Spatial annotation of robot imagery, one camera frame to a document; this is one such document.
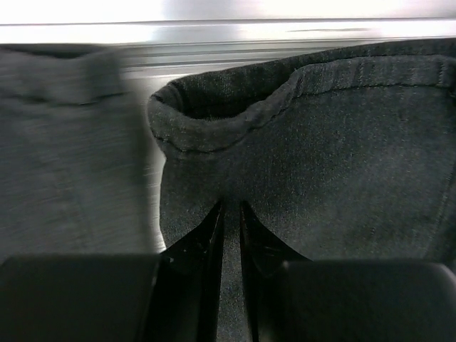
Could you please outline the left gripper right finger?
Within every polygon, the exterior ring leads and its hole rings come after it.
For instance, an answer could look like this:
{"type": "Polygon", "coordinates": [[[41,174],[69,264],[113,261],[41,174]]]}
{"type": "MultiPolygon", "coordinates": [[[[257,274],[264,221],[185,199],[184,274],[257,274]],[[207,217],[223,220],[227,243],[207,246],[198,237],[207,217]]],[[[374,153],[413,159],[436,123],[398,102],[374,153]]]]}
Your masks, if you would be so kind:
{"type": "Polygon", "coordinates": [[[312,261],[240,205],[253,341],[453,341],[455,275],[416,260],[312,261]]]}

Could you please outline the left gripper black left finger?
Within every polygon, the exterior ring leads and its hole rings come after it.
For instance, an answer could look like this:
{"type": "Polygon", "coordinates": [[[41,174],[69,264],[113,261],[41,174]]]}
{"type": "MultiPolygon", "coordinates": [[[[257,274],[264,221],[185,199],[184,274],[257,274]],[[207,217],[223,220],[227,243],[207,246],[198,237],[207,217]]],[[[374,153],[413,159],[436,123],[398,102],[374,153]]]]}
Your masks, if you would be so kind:
{"type": "Polygon", "coordinates": [[[214,341],[224,207],[160,254],[15,256],[1,265],[3,341],[214,341]]]}

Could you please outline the black trousers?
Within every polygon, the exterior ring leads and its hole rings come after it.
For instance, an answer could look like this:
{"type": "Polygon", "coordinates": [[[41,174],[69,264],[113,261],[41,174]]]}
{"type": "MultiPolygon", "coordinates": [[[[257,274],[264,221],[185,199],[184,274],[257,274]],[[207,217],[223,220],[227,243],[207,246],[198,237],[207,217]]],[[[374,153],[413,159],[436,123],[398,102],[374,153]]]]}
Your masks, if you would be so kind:
{"type": "Polygon", "coordinates": [[[455,40],[190,75],[146,107],[98,46],[1,48],[1,265],[160,254],[224,207],[214,341],[253,341],[240,205],[312,261],[455,275],[455,40]]]}

